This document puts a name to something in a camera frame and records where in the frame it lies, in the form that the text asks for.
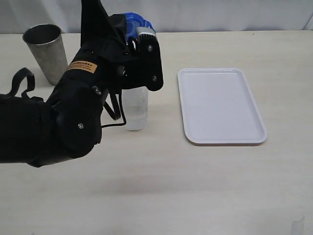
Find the white backdrop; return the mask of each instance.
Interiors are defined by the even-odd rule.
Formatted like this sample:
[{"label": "white backdrop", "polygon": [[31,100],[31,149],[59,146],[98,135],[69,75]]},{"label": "white backdrop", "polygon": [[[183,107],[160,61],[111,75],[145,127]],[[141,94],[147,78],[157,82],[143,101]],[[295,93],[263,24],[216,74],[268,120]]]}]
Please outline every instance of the white backdrop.
[{"label": "white backdrop", "polygon": [[[109,15],[133,11],[157,31],[304,29],[313,0],[102,0]],[[0,0],[0,33],[42,23],[79,32],[80,0]]]}]

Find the orange warning label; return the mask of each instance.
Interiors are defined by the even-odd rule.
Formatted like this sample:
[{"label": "orange warning label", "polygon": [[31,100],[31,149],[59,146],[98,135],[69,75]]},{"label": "orange warning label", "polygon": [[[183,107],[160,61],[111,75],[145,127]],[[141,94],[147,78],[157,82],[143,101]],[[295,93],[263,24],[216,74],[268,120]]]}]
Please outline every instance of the orange warning label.
[{"label": "orange warning label", "polygon": [[69,67],[67,68],[67,71],[68,70],[85,70],[85,71],[94,73],[97,67],[98,66],[92,62],[81,60],[81,61],[75,61],[71,63]]}]

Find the black cable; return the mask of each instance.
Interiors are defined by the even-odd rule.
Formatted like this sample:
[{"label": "black cable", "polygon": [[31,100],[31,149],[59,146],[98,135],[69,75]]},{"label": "black cable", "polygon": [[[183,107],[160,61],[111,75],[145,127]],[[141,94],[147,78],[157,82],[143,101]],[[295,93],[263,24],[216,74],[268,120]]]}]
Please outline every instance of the black cable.
[{"label": "black cable", "polygon": [[124,109],[123,109],[123,104],[122,104],[122,90],[119,92],[118,96],[119,96],[118,102],[119,102],[119,107],[120,107],[120,110],[121,110],[121,115],[122,115],[122,118],[123,118],[123,122],[122,123],[102,125],[101,128],[113,127],[113,126],[125,126],[126,125],[127,122],[126,122]]}]

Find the silver metal tumbler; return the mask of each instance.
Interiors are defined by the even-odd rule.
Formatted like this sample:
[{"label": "silver metal tumbler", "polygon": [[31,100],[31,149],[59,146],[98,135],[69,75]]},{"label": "silver metal tumbler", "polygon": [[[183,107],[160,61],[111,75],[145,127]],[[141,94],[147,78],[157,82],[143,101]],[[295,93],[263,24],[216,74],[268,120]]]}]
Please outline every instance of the silver metal tumbler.
[{"label": "silver metal tumbler", "polygon": [[23,40],[48,82],[56,85],[68,66],[61,29],[53,24],[36,25],[23,34]]}]

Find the table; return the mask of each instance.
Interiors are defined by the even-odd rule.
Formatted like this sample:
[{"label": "table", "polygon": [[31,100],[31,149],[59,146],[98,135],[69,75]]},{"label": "table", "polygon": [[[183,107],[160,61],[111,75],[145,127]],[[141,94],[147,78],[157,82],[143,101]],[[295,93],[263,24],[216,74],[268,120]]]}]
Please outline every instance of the table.
[{"label": "table", "polygon": [[[79,35],[63,35],[70,61]],[[103,130],[83,158],[39,169],[0,165],[3,235],[288,235],[313,233],[313,32],[160,33],[165,85],[150,93],[147,127]],[[52,87],[21,35],[0,35],[0,93],[22,67],[34,95]],[[269,138],[199,147],[184,136],[177,72],[236,67]],[[103,114],[102,122],[110,122]]]}]

